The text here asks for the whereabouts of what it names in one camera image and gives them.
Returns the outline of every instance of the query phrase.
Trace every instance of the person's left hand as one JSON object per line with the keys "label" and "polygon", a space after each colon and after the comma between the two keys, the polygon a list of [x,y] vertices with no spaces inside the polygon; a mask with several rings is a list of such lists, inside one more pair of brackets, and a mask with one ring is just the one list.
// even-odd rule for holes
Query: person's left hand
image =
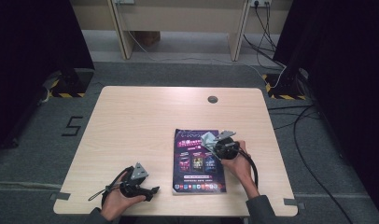
{"label": "person's left hand", "polygon": [[[126,172],[119,177],[119,180],[125,176]],[[139,195],[132,198],[123,196],[119,189],[113,189],[105,198],[101,215],[108,221],[112,221],[115,218],[122,215],[122,213],[135,203],[141,203],[146,199],[146,196]]]}

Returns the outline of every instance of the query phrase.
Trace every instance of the dark sleeve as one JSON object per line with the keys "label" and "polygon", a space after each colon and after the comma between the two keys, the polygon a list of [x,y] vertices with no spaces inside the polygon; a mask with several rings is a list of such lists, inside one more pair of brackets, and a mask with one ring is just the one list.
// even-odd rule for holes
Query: dark sleeve
{"label": "dark sleeve", "polygon": [[100,209],[94,208],[88,215],[84,224],[111,224],[112,222],[106,220],[102,215],[100,215]]}
{"label": "dark sleeve", "polygon": [[268,197],[260,195],[246,202],[252,224],[277,223],[276,215]]}

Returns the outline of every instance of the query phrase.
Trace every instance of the magazine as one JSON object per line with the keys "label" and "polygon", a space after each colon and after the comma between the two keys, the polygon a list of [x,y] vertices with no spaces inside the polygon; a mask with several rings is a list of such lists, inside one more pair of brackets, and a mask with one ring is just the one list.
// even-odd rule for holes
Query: magazine
{"label": "magazine", "polygon": [[202,146],[205,133],[218,130],[175,130],[173,193],[215,194],[227,192],[224,168]]}

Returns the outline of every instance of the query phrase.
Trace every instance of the hand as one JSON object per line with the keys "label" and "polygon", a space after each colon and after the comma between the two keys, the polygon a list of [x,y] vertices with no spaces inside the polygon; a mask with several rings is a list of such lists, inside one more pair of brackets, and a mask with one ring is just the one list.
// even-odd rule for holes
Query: hand
{"label": "hand", "polygon": [[[126,173],[123,173],[122,176],[119,177],[119,180],[121,180],[125,174]],[[100,214],[108,221],[112,221],[121,216],[130,206],[135,203],[141,203],[145,199],[146,196],[144,195],[127,198],[122,195],[119,189],[113,189],[105,198],[105,203],[103,204],[102,212]]]}
{"label": "hand", "polygon": [[[239,140],[240,148],[246,153],[249,157],[250,154],[246,151],[246,142]],[[221,164],[226,166],[230,172],[238,178],[242,186],[244,187],[247,197],[249,199],[260,196],[259,190],[257,189],[256,184],[251,177],[251,166],[247,159],[242,156],[240,153],[232,160],[221,160]]]}

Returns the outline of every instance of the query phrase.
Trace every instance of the table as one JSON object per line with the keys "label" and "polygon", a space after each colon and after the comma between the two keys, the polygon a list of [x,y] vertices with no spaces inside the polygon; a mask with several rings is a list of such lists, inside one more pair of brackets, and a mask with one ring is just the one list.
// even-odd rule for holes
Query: table
{"label": "table", "polygon": [[[215,104],[208,102],[216,96]],[[246,193],[226,170],[227,193],[173,195],[175,129],[236,131],[259,170],[260,193],[278,216],[295,216],[294,199],[261,90],[246,88],[105,87],[92,112],[61,193],[57,214],[88,214],[88,202],[124,168],[138,161],[149,172],[142,188],[160,186],[151,202],[129,208],[128,216],[248,217]]]}
{"label": "table", "polygon": [[248,0],[135,0],[118,5],[108,0],[124,59],[130,59],[134,41],[130,31],[207,32],[228,34],[231,58],[237,61],[250,9]]}

